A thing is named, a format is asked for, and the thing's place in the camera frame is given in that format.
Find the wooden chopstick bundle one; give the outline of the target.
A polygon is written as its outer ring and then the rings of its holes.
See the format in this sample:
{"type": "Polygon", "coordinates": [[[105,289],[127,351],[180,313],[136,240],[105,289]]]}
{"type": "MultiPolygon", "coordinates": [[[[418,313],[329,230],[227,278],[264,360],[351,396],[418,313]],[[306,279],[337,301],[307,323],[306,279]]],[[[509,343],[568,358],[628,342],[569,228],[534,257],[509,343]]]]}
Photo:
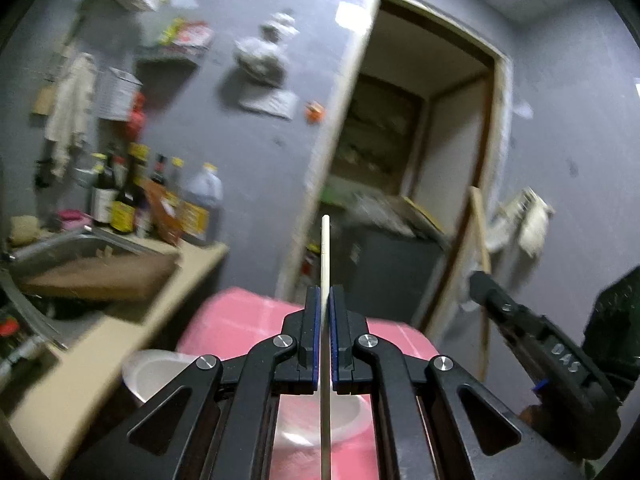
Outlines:
{"type": "Polygon", "coordinates": [[[489,367],[490,350],[490,321],[484,300],[487,298],[488,278],[491,274],[491,262],[486,248],[486,220],[483,196],[476,186],[470,187],[470,203],[475,223],[476,244],[480,252],[480,270],[475,272],[470,279],[470,295],[480,305],[482,317],[480,318],[480,369],[478,379],[484,382],[489,367]]]}
{"type": "Polygon", "coordinates": [[[328,214],[321,219],[321,334],[320,334],[320,448],[321,479],[331,479],[331,345],[329,330],[330,229],[328,214]]]}

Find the beige countertop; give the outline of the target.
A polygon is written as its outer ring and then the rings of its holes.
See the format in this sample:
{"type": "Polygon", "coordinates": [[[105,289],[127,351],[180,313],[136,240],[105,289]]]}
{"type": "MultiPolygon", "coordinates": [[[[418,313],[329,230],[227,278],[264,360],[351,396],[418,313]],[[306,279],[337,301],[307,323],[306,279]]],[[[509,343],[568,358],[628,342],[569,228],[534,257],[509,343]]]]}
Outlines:
{"type": "Polygon", "coordinates": [[[26,388],[8,416],[18,443],[47,479],[57,479],[85,437],[100,408],[120,383],[120,368],[132,352],[158,335],[180,335],[189,300],[209,281],[229,247],[182,243],[177,271],[149,304],[118,304],[72,348],[52,349],[51,370],[26,388]]]}

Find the steel sink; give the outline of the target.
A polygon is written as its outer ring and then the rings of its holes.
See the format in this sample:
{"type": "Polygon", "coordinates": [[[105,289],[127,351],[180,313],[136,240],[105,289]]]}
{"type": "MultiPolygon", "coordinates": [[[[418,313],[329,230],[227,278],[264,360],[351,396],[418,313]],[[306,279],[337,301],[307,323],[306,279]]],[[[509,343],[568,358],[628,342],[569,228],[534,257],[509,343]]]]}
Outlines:
{"type": "Polygon", "coordinates": [[[66,350],[105,308],[154,298],[178,261],[178,252],[86,226],[4,254],[1,288],[37,334],[66,350]]]}

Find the large clear oil jug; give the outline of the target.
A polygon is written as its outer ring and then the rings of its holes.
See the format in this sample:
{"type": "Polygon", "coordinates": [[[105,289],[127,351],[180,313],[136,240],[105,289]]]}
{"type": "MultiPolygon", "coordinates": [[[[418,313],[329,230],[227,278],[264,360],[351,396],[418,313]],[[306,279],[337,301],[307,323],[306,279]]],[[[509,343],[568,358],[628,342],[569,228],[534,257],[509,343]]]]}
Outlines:
{"type": "Polygon", "coordinates": [[[182,237],[189,243],[207,246],[216,238],[224,187],[217,167],[206,162],[181,189],[182,237]]]}

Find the dark soy sauce bottle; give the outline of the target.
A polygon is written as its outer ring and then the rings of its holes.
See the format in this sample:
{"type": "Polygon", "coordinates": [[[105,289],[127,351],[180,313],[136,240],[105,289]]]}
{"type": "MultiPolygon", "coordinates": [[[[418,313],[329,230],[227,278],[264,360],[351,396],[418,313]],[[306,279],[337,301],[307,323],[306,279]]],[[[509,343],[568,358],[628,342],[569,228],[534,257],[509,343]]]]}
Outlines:
{"type": "Polygon", "coordinates": [[[146,230],[149,220],[144,192],[148,148],[131,143],[125,183],[112,203],[111,228],[122,235],[140,234],[146,230]]]}

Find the yellow cap clear bottle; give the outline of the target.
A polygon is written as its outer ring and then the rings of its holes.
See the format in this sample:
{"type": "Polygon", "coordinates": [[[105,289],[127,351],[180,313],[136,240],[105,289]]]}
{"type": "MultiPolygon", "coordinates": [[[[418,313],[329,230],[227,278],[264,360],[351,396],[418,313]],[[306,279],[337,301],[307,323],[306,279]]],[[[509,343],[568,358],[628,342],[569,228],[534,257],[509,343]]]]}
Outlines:
{"type": "Polygon", "coordinates": [[[166,198],[168,204],[174,209],[177,209],[180,205],[182,170],[183,160],[179,157],[173,157],[167,174],[166,198]]]}

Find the pink soap dish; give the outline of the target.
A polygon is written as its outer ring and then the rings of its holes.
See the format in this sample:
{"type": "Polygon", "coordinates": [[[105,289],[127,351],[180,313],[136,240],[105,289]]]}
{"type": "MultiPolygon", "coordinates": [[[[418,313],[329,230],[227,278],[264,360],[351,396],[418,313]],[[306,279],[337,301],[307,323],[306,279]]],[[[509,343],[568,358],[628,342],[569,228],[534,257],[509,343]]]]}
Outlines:
{"type": "Polygon", "coordinates": [[[74,229],[92,226],[93,220],[90,214],[86,214],[77,209],[65,209],[58,212],[58,222],[62,231],[71,231],[74,229]]]}

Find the red cap dark bottle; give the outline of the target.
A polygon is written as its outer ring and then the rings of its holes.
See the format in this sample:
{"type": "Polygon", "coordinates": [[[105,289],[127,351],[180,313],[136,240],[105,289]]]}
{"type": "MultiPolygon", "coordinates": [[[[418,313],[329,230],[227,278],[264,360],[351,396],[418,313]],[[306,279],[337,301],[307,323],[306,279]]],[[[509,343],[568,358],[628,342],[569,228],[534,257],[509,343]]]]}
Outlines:
{"type": "Polygon", "coordinates": [[[166,185],[165,178],[166,156],[158,154],[155,159],[155,165],[151,174],[151,181],[160,185],[166,185]]]}

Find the black bottle white label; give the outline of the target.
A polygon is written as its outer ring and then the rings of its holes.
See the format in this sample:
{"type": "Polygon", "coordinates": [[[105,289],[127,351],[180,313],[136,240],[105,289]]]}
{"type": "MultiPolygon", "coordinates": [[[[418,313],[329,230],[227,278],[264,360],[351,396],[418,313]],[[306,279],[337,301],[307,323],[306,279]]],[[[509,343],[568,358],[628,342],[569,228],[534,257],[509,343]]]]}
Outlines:
{"type": "Polygon", "coordinates": [[[91,217],[98,226],[112,221],[112,206],[119,192],[114,169],[114,153],[96,153],[96,178],[91,193],[91,217]]]}

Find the red plastic bag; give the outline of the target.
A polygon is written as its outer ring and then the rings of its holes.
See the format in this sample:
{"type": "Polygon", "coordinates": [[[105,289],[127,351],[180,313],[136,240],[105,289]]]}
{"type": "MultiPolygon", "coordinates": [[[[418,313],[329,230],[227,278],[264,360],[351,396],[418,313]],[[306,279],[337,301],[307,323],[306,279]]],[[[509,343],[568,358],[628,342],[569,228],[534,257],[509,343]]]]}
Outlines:
{"type": "Polygon", "coordinates": [[[145,96],[138,91],[134,95],[132,109],[125,125],[125,136],[129,142],[137,142],[145,126],[146,116],[143,110],[145,104],[145,96]]]}

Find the wooden knife holder board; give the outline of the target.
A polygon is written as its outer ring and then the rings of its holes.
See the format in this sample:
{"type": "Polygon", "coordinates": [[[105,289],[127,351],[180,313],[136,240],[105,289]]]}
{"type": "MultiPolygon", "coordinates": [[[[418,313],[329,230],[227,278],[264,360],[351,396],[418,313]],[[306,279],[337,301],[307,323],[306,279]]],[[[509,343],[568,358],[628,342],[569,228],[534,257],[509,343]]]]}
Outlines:
{"type": "Polygon", "coordinates": [[[32,103],[30,114],[34,116],[49,116],[53,107],[58,80],[67,61],[74,55],[74,41],[84,16],[77,13],[70,28],[54,47],[48,68],[44,73],[42,83],[38,88],[35,101],[32,103]]]}

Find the wooden door frame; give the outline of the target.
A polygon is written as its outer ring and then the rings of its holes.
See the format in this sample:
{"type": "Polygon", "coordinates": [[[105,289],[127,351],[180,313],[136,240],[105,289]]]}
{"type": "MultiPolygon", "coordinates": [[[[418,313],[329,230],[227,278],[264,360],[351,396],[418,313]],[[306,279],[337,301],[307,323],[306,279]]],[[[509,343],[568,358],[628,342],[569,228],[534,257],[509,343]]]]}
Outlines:
{"type": "Polygon", "coordinates": [[[319,220],[346,231],[361,197],[425,210],[446,248],[420,258],[409,322],[440,344],[476,257],[469,188],[497,203],[509,144],[512,62],[478,32],[418,0],[364,0],[303,180],[303,206],[279,272],[290,300],[319,220]]]}

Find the orange wall hook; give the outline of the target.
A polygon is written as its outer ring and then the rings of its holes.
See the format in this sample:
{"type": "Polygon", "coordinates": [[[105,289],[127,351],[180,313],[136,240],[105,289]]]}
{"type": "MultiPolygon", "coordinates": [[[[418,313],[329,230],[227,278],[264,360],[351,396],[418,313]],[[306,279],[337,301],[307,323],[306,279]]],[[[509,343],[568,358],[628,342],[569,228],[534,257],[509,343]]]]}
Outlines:
{"type": "Polygon", "coordinates": [[[326,109],[320,103],[316,101],[306,103],[305,117],[308,124],[320,124],[320,122],[322,122],[324,114],[326,114],[326,109]]]}

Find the white wall socket panel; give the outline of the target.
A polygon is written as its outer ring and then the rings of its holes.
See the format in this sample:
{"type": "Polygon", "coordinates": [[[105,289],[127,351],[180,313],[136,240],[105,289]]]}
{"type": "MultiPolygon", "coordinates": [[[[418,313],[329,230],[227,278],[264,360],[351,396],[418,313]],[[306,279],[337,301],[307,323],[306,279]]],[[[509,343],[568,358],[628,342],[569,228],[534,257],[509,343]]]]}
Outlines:
{"type": "Polygon", "coordinates": [[[239,106],[259,114],[292,120],[298,96],[290,90],[247,84],[240,95],[239,106]]]}

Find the grey wall shelf with packets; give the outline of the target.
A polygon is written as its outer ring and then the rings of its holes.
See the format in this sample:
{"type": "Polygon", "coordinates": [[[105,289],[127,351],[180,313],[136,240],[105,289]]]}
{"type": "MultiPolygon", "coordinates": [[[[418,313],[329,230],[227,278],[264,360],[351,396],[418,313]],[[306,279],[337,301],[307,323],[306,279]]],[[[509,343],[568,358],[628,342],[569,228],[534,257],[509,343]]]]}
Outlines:
{"type": "Polygon", "coordinates": [[[137,48],[141,64],[180,63],[199,66],[213,43],[214,31],[204,21],[173,18],[137,48]]]}

